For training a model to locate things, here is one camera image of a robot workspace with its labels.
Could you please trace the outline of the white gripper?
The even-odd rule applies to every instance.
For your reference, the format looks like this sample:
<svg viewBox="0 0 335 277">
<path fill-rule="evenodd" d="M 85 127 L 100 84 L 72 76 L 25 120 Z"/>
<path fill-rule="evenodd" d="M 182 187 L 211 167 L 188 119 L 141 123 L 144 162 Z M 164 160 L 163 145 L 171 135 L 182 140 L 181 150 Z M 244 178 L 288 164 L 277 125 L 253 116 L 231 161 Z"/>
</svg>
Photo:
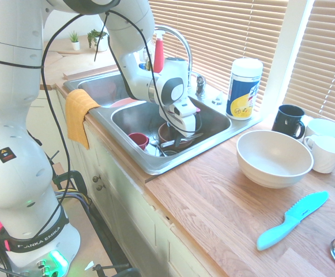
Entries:
<svg viewBox="0 0 335 277">
<path fill-rule="evenodd" d="M 182 135 L 189 137 L 195 133 L 196 111 L 190 99 L 179 100 L 167 107 L 168 121 L 179 132 L 175 135 L 175 148 L 179 147 Z"/>
</svg>

